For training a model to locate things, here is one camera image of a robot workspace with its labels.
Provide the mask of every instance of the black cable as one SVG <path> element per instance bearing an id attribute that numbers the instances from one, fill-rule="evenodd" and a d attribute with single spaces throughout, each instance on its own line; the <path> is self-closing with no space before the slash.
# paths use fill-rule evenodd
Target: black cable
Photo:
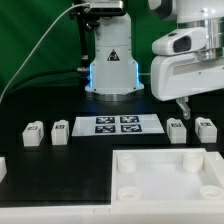
<path id="1" fill-rule="evenodd" d="M 65 73 L 72 73 L 75 72 L 77 73 L 76 69 L 64 69 L 64 70 L 56 70 L 56 71 L 48 71 L 48 72 L 41 72 L 41 73 L 37 73 L 34 75 L 31 75 L 25 79 L 22 79 L 21 81 L 17 82 L 16 84 L 14 84 L 10 90 L 10 92 L 16 90 L 19 86 L 23 85 L 24 83 L 42 77 L 42 76 L 47 76 L 47 75 L 59 75 L 59 74 L 65 74 Z"/>
<path id="2" fill-rule="evenodd" d="M 55 81 L 50 81 L 50 82 L 41 82 L 41 83 L 36 83 L 36 84 L 33 84 L 33 85 L 28 85 L 26 87 L 33 87 L 33 86 L 37 86 L 37 85 L 43 85 L 43 84 L 49 84 L 49 83 L 56 83 L 56 82 L 63 82 L 63 81 L 69 81 L 69 80 L 75 80 L 75 79 L 87 79 L 86 77 L 83 77 L 83 76 L 79 76 L 79 77 L 73 77 L 73 78 L 69 78 L 69 79 L 60 79 L 60 80 L 55 80 Z M 17 88 L 17 89 L 14 89 L 12 90 L 10 93 L 14 93 L 20 89 L 23 89 L 23 88 Z"/>

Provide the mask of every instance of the white robotic arm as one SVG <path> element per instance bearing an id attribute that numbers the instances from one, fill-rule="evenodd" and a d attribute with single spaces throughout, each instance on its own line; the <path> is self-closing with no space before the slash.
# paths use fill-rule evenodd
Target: white robotic arm
<path id="1" fill-rule="evenodd" d="M 164 2 L 173 11 L 161 17 Z M 178 27 L 152 45 L 159 55 L 151 66 L 152 93 L 177 99 L 189 119 L 188 96 L 224 88 L 224 1 L 149 0 L 149 6 L 162 19 L 176 14 Z"/>
<path id="2" fill-rule="evenodd" d="M 127 100 L 144 88 L 131 52 L 130 16 L 124 12 L 122 1 L 88 2 L 90 14 L 100 19 L 95 28 L 96 54 L 86 93 L 105 101 Z"/>

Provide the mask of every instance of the white cable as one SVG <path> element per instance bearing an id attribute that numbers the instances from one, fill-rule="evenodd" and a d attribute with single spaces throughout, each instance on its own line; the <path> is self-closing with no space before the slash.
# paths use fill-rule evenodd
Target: white cable
<path id="1" fill-rule="evenodd" d="M 89 3 L 83 3 L 83 4 L 79 4 L 79 5 L 73 5 L 72 7 L 70 7 L 69 9 L 67 9 L 66 11 L 64 11 L 53 23 L 52 25 L 48 28 L 48 30 L 44 33 L 44 35 L 40 38 L 40 40 L 38 41 L 38 43 L 36 44 L 36 46 L 33 48 L 33 50 L 30 52 L 30 54 L 28 55 L 28 57 L 26 58 L 26 60 L 23 62 L 23 64 L 20 66 L 20 68 L 17 70 L 17 72 L 13 75 L 13 77 L 10 79 L 10 81 L 8 82 L 8 84 L 6 85 L 6 87 L 4 88 L 1 97 L 0 97 L 0 104 L 2 103 L 2 99 L 7 91 L 7 89 L 9 88 L 9 86 L 11 85 L 11 83 L 14 81 L 14 79 L 19 75 L 19 73 L 21 72 L 21 70 L 24 68 L 24 66 L 27 64 L 27 62 L 29 61 L 29 59 L 32 57 L 33 53 L 36 51 L 36 49 L 39 47 L 39 45 L 42 43 L 42 41 L 44 40 L 44 38 L 47 36 L 47 34 L 51 31 L 51 29 L 55 26 L 55 24 L 67 13 L 69 12 L 71 9 L 80 7 L 80 6 L 88 6 L 90 5 Z"/>

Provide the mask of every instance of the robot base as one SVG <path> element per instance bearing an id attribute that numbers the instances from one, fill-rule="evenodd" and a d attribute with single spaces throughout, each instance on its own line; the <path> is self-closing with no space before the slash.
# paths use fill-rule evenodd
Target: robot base
<path id="1" fill-rule="evenodd" d="M 137 89 L 127 94 L 100 94 L 96 92 L 86 91 L 86 96 L 107 102 L 127 101 L 133 99 L 136 96 L 142 96 L 144 94 L 144 86 L 142 85 L 142 87 L 143 88 Z"/>

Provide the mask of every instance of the green backdrop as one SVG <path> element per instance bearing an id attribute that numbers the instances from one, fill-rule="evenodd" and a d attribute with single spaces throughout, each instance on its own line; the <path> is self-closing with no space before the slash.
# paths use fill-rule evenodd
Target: green backdrop
<path id="1" fill-rule="evenodd" d="M 155 18 L 148 9 L 147 0 L 124 0 L 124 3 L 132 18 L 133 57 L 139 62 L 141 73 L 150 72 L 155 56 L 151 51 L 152 42 L 175 29 L 176 25 Z M 0 92 L 51 23 L 71 4 L 72 0 L 0 0 Z M 93 33 L 87 33 L 87 41 L 93 60 Z M 77 22 L 66 15 L 15 82 L 38 72 L 76 68 L 80 66 L 80 57 Z"/>

